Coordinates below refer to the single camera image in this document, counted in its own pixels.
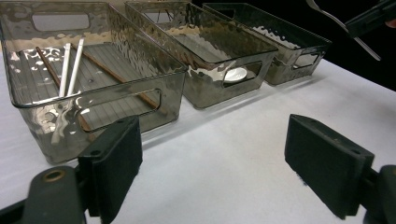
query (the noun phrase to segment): bin handle cutout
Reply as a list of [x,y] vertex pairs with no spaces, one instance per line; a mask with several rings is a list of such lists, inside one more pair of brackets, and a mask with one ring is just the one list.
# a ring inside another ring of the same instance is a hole
[[[147,102],[142,100],[142,95],[149,96],[151,102],[155,105],[148,105]],[[87,130],[83,125],[80,125],[80,127],[85,133],[94,133],[106,128],[117,119],[128,116],[143,116],[155,111],[164,114],[161,107],[162,98],[161,90],[152,89],[124,95],[117,100],[84,106],[79,110],[78,115],[87,120],[90,129]]]
[[225,73],[223,87],[231,87],[256,78],[262,70],[262,62],[247,63],[231,68]]
[[90,27],[89,16],[78,12],[40,12],[32,16],[37,31],[82,30]]
[[319,57],[319,54],[303,54],[297,58],[292,69],[299,69],[314,64]]

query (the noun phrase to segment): black background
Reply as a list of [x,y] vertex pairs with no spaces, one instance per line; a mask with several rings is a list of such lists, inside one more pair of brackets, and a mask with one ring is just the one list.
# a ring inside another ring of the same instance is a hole
[[[202,3],[248,3],[291,22],[312,33],[332,41],[324,59],[346,70],[369,79],[378,85],[396,91],[396,29],[385,24],[360,36],[382,60],[375,60],[333,20],[315,11],[305,0],[192,0],[198,7]],[[337,17],[343,23],[375,6],[373,0],[316,0],[320,8]]]

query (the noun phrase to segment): storage basket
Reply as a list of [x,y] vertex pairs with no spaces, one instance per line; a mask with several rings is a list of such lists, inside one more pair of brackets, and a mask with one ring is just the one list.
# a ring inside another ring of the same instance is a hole
[[278,48],[265,81],[278,85],[311,76],[331,41],[246,3],[203,3],[222,17]]
[[[11,102],[49,163],[74,159],[118,119],[139,115],[145,132],[178,118],[187,66],[110,4],[0,2],[0,11]],[[60,97],[64,46],[81,38],[74,91]]]
[[183,94],[198,109],[260,88],[277,51],[189,2],[125,6],[133,23],[189,67]]

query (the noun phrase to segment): table surface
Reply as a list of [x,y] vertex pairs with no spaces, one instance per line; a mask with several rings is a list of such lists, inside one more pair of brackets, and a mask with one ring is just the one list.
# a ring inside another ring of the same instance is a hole
[[[26,198],[50,165],[10,103],[3,63],[0,91],[1,209]],[[183,98],[177,121],[142,134],[143,163],[114,223],[361,224],[363,207],[337,218],[285,163],[290,114],[372,151],[377,171],[396,163],[396,92],[322,60],[311,77],[263,83],[205,110]]]

